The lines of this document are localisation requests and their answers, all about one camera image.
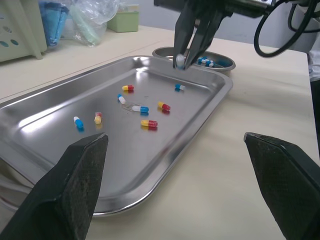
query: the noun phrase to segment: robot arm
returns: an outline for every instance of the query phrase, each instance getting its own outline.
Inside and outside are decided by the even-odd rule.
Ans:
[[[273,53],[264,53],[259,47],[261,28],[272,11],[286,2],[307,6],[305,17],[299,29],[283,47]],[[268,58],[284,52],[305,32],[318,2],[320,0],[154,0],[154,5],[181,12],[175,24],[174,68],[177,65],[177,56],[185,53],[192,38],[194,27],[197,27],[184,65],[179,67],[187,69],[211,45],[221,21],[225,17],[231,17],[233,13],[251,18],[263,16],[254,36],[254,48],[260,56]]]

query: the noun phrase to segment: table surface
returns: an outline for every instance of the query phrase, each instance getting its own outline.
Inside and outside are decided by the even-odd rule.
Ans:
[[[173,42],[173,31],[145,26],[107,32],[96,47],[61,41],[43,60],[0,63],[0,102],[127,56],[150,56]],[[260,193],[243,137],[283,139],[319,164],[307,55],[288,50],[265,59],[252,44],[221,39],[208,50],[236,62],[233,89],[155,193],[127,212],[93,219],[88,240],[285,239]],[[1,212],[3,228],[8,219]]]

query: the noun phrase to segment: red and yellow capsule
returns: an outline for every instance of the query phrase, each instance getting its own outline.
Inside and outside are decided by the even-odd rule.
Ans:
[[[162,101],[158,102],[158,107],[166,111],[170,111],[171,107],[167,104],[164,104]]]
[[[134,90],[134,86],[133,85],[125,85],[122,87],[123,91],[133,91]]]
[[[151,120],[141,120],[141,126],[157,128],[158,127],[158,122],[157,121],[151,121]]]

